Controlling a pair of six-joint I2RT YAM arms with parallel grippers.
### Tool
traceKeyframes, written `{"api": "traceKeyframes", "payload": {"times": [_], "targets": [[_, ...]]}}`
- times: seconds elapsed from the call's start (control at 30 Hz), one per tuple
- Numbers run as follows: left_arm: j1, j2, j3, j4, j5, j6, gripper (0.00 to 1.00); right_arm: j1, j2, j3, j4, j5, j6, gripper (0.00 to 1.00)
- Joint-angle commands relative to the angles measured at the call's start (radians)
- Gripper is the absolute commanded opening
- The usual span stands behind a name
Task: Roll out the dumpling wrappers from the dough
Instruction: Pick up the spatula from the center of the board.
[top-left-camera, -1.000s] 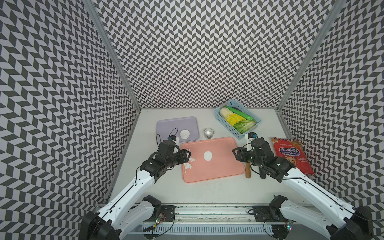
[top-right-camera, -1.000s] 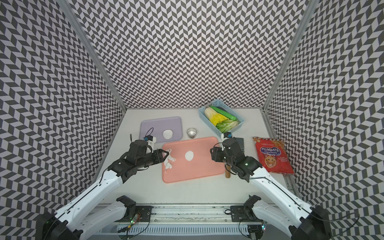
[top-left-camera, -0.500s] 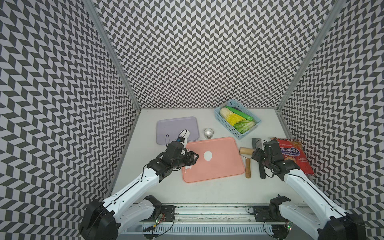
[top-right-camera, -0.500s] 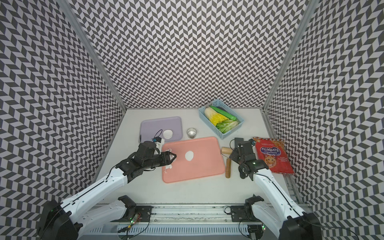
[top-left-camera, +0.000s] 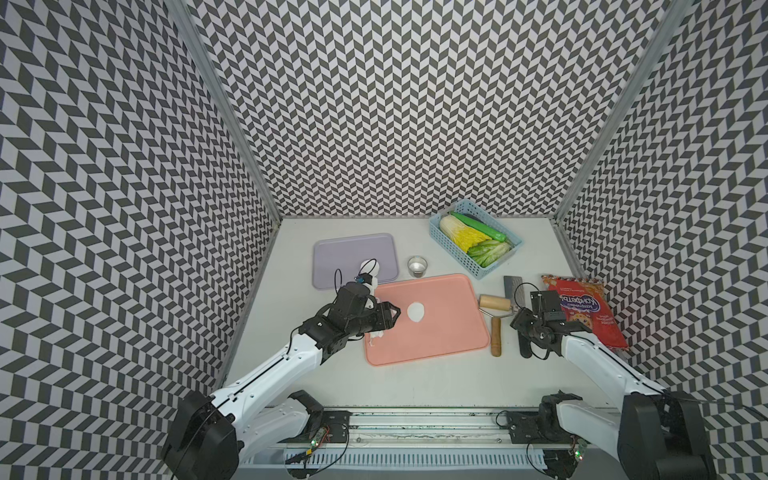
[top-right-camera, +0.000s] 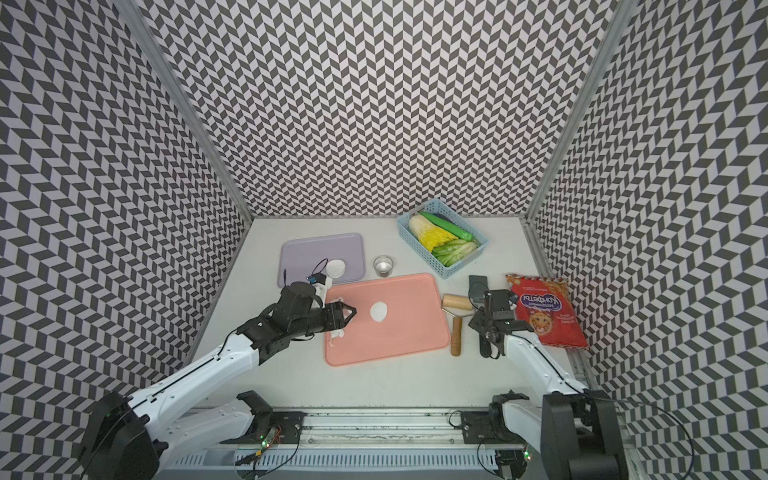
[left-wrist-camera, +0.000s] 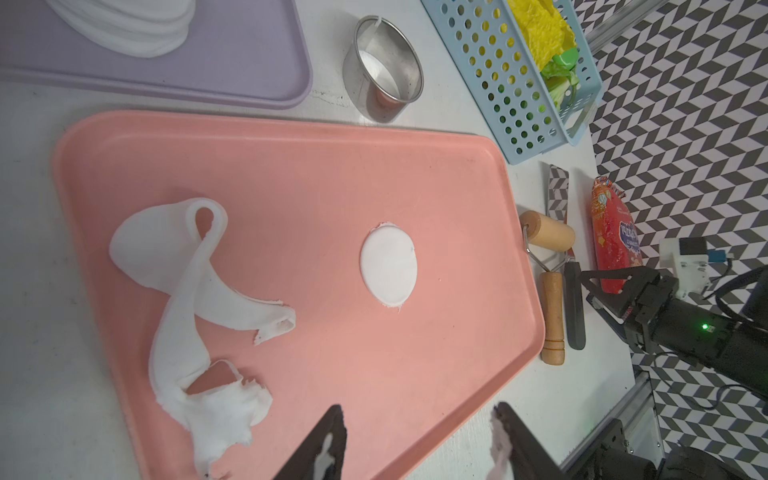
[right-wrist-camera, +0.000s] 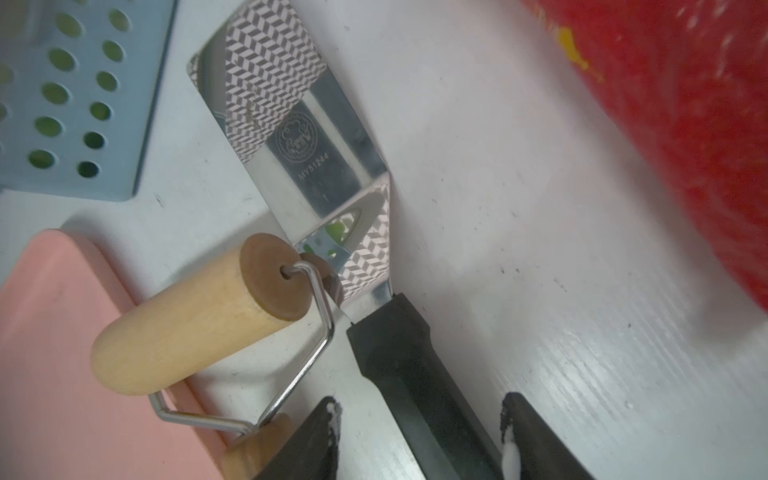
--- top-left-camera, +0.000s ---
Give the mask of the metal rectangular dough scraper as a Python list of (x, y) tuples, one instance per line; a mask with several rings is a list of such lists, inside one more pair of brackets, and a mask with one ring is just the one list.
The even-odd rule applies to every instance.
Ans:
[[(523, 290), (521, 289), (523, 280), (519, 276), (505, 276), (503, 281), (505, 296), (511, 303), (512, 313), (516, 314), (524, 305), (524, 299), (522, 297)], [(521, 333), (518, 334), (518, 346), (520, 355), (524, 359), (530, 359), (532, 357), (531, 342)]]

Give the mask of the white dough piece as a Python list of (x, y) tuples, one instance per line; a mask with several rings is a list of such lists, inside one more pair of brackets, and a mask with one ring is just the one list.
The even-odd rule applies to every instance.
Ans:
[(381, 331), (373, 331), (373, 332), (368, 333), (367, 334), (368, 343), (370, 345), (372, 345), (376, 338), (381, 338), (383, 335), (384, 335), (384, 331), (383, 330), (381, 330)]

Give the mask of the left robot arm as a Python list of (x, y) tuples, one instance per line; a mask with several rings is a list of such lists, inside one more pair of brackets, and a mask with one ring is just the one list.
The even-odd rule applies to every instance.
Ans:
[(192, 391), (181, 399), (160, 453), (172, 478), (229, 479), (243, 460), (300, 435), (321, 405), (303, 391), (280, 405), (274, 400), (351, 339), (396, 325), (400, 308), (377, 300), (374, 291), (371, 275), (358, 276), (248, 374), (211, 394)]

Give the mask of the round cut white wrapper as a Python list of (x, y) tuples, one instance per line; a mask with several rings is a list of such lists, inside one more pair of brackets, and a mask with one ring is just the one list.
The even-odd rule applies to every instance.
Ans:
[(407, 308), (408, 318), (415, 322), (421, 322), (425, 316), (425, 307), (421, 302), (413, 302)]

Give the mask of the wooden rolling pin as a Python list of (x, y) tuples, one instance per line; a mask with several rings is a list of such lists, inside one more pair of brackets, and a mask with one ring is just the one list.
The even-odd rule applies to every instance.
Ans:
[(482, 313), (491, 317), (491, 355), (500, 357), (502, 355), (501, 320), (511, 316), (515, 307), (509, 299), (492, 295), (480, 295), (478, 305)]

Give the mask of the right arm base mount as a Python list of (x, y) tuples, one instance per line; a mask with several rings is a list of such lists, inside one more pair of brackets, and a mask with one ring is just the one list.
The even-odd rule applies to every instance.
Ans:
[(562, 427), (557, 413), (557, 406), (563, 402), (577, 402), (581, 405), (583, 399), (578, 395), (559, 391), (543, 396), (534, 410), (501, 410), (496, 414), (494, 423), (509, 435), (513, 445), (573, 446), (578, 436)]

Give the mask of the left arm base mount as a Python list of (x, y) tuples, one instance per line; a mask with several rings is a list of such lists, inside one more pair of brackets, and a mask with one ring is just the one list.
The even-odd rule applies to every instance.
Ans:
[(308, 443), (321, 428), (327, 429), (323, 443), (346, 444), (349, 441), (350, 411), (328, 409), (304, 390), (291, 393), (280, 405), (288, 406), (298, 408), (299, 418), (304, 423), (300, 430), (292, 425), (282, 428), (282, 431), (291, 433), (291, 436), (279, 440), (278, 444)]

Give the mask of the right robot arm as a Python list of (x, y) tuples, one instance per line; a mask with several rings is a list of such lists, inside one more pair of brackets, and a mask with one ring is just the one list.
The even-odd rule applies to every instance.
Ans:
[(610, 409), (590, 406), (559, 391), (541, 399), (536, 414), (509, 412), (506, 428), (515, 444), (572, 444), (544, 475), (566, 479), (581, 457), (580, 444), (616, 459), (630, 479), (714, 479), (717, 476), (700, 407), (641, 375), (609, 350), (585, 325), (567, 320), (554, 290), (534, 291), (531, 305), (516, 304), (511, 327), (522, 355), (537, 346), (585, 373), (608, 397)]

